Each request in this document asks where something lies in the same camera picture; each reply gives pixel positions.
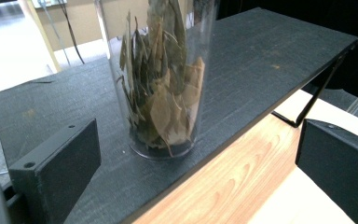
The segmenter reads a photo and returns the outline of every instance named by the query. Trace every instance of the wooden table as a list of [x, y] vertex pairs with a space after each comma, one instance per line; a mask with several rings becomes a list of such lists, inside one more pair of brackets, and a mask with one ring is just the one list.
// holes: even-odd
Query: wooden table
[[[277, 111], [294, 118], [309, 99], [298, 91]], [[307, 118], [358, 135], [358, 118], [322, 100]], [[135, 223], [353, 223], [296, 167], [300, 131], [266, 116]]]
[[[243, 145], [243, 138], [234, 141], [351, 49], [356, 40], [354, 36], [260, 8], [217, 21], [206, 67], [199, 139], [185, 157], [170, 161], [145, 160], [126, 144], [127, 134], [117, 108], [114, 80], [107, 60], [24, 83], [0, 92], [0, 139], [7, 164], [13, 164], [63, 126], [79, 119], [96, 118], [102, 165], [67, 222], [133, 221], [170, 191], [182, 186], [193, 174], [198, 174], [197, 171], [208, 161], [222, 151], [226, 152], [228, 146]], [[290, 163], [294, 152], [285, 160], [270, 160], [269, 154], [279, 155], [283, 151], [280, 149], [283, 141], [272, 137], [273, 144], [263, 143], [266, 138], [261, 135], [259, 140], [249, 144], [267, 144], [270, 146], [267, 150], [257, 147], [256, 150], [237, 154], [234, 161], [218, 161], [217, 167], [228, 166], [238, 171], [227, 183], [219, 179], [228, 175], [225, 173], [212, 182], [207, 181], [208, 188], [222, 192], [212, 198], [222, 202], [219, 205], [221, 211], [237, 198], [236, 194], [227, 195], [226, 190], [238, 193], [239, 187], [250, 189], [257, 185], [255, 182], [260, 174], [266, 174], [266, 180], [276, 181], [278, 186], [285, 175], [273, 175], [272, 168], [281, 166], [283, 174], [291, 171], [284, 165]], [[269, 164], [256, 172], [264, 162]], [[244, 176], [247, 176], [245, 181], [240, 181]], [[243, 204], [236, 205], [246, 207], [248, 203], [261, 206], [274, 190], [262, 186], [257, 185], [258, 193], [253, 191], [250, 198], [239, 198]], [[198, 195], [199, 191], [190, 194]]]

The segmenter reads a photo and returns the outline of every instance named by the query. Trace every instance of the wooden surface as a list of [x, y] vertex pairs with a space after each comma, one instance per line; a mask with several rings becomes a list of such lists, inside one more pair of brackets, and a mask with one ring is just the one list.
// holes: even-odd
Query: wooden surface
[[[277, 111], [295, 118], [309, 99], [298, 91]], [[358, 134], [358, 118], [321, 100], [308, 118]], [[352, 223], [296, 168], [300, 128], [268, 115], [136, 223]]]

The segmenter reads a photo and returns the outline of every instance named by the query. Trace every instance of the screw hole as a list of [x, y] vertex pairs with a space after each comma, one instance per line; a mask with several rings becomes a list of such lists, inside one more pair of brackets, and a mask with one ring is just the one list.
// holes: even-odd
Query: screw hole
[[340, 127], [338, 127], [338, 126], [336, 126], [336, 125], [334, 125], [334, 124], [329, 124], [329, 125], [327, 125], [327, 127], [330, 128], [330, 129], [341, 130]]
[[33, 167], [33, 166], [34, 166], [34, 162], [33, 162], [33, 161], [27, 162], [27, 163], [24, 164], [24, 168], [31, 168], [31, 167]]

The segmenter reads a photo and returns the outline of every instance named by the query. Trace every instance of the dried leaf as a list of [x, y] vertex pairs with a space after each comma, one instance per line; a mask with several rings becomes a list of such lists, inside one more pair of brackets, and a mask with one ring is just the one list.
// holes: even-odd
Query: dried leaf
[[183, 91], [185, 84], [185, 62], [186, 58], [181, 53], [182, 49], [179, 47], [176, 39], [169, 33], [165, 34], [165, 49], [167, 53], [168, 68], [171, 69], [171, 86], [170, 91], [174, 94], [179, 94]]
[[157, 91], [154, 94], [154, 103], [150, 110], [150, 117], [156, 127], [158, 134], [164, 138], [166, 136], [166, 129], [171, 119], [171, 110], [168, 97], [171, 97], [167, 88], [163, 85], [157, 86]]
[[126, 39], [123, 35], [123, 40], [121, 41], [121, 50], [120, 50], [120, 69], [124, 71], [124, 67], [126, 66]]
[[146, 76], [144, 74], [145, 71], [142, 70], [143, 68], [143, 62], [146, 56], [146, 48], [145, 43], [141, 37], [141, 34], [138, 30], [135, 30], [135, 36], [134, 36], [134, 64], [133, 64], [133, 71], [134, 71], [134, 85], [139, 85], [141, 89], [145, 88], [145, 82], [146, 82]]
[[164, 32], [169, 33], [171, 35], [175, 35], [174, 29], [176, 15], [171, 4], [167, 4], [167, 6], [165, 7], [163, 18], [164, 21], [162, 27]]
[[171, 105], [172, 120], [167, 130], [167, 142], [174, 146], [183, 144], [189, 137], [188, 134], [188, 119], [186, 108], [184, 104], [177, 102], [180, 97], [174, 97]]
[[139, 124], [136, 130], [139, 140], [145, 142], [150, 147], [156, 147], [154, 142], [156, 142], [156, 140], [159, 138], [159, 133], [157, 132], [150, 117], [150, 110], [154, 100], [154, 97], [147, 98], [146, 104], [139, 108], [139, 112], [142, 114], [142, 117], [144, 117], [145, 120], [139, 120]]
[[131, 14], [127, 15], [127, 30], [125, 34], [126, 40], [126, 66], [127, 66], [127, 80], [129, 82], [130, 91], [133, 89], [132, 80], [132, 43], [131, 43]]
[[182, 97], [186, 107], [200, 101], [201, 87], [205, 63], [199, 57], [192, 65], [187, 65], [185, 70], [185, 89], [182, 92]]
[[149, 0], [146, 23], [149, 29], [148, 35], [150, 43], [153, 43], [156, 39], [158, 27], [161, 26], [167, 4], [168, 0]]
[[170, 5], [175, 13], [174, 34], [179, 43], [179, 47], [184, 49], [186, 47], [186, 30], [182, 20], [182, 13], [178, 0], [170, 0]]
[[161, 73], [167, 74], [168, 71], [168, 56], [167, 56], [167, 50], [165, 48], [165, 44], [163, 45], [162, 49], [162, 61], [161, 61]]

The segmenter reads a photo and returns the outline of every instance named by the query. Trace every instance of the black stand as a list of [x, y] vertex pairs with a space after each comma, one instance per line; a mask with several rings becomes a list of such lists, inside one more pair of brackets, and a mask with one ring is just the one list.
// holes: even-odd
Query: black stand
[[[109, 62], [101, 59], [36, 80], [50, 83], [24, 83], [0, 92], [1, 142], [12, 155], [8, 164], [53, 128], [74, 118], [96, 118], [104, 163], [65, 222], [131, 222], [358, 39], [260, 8], [215, 21], [211, 29], [199, 140], [185, 157], [155, 162], [132, 152]], [[277, 69], [272, 63], [287, 66]], [[30, 109], [37, 111], [33, 119], [23, 114]], [[25, 135], [24, 146], [17, 140]]]
[[302, 123], [302, 121], [304, 120], [304, 118], [308, 115], [308, 113], [310, 112], [310, 109], [313, 107], [313, 105], [315, 104], [316, 100], [319, 98], [319, 96], [321, 95], [322, 91], [325, 89], [325, 87], [327, 86], [328, 82], [330, 81], [330, 79], [333, 77], [333, 75], [336, 73], [337, 69], [339, 68], [339, 66], [342, 64], [342, 62], [345, 59], [345, 56], [347, 55], [348, 52], [345, 52], [344, 54], [342, 54], [336, 61], [336, 64], [333, 66], [332, 71], [330, 72], [330, 74], [326, 77], [324, 84], [318, 88], [318, 90], [312, 95], [312, 98], [310, 98], [310, 101], [305, 105], [304, 109], [301, 111], [301, 113], [298, 115], [296, 121], [292, 121], [290, 119], [288, 119], [287, 117], [281, 115], [278, 112], [273, 111], [272, 115], [274, 115], [275, 117], [277, 117], [278, 119], [283, 120], [285, 123], [289, 124], [290, 126], [294, 127], [294, 128], [298, 128], [298, 126], [300, 126], [300, 124]]

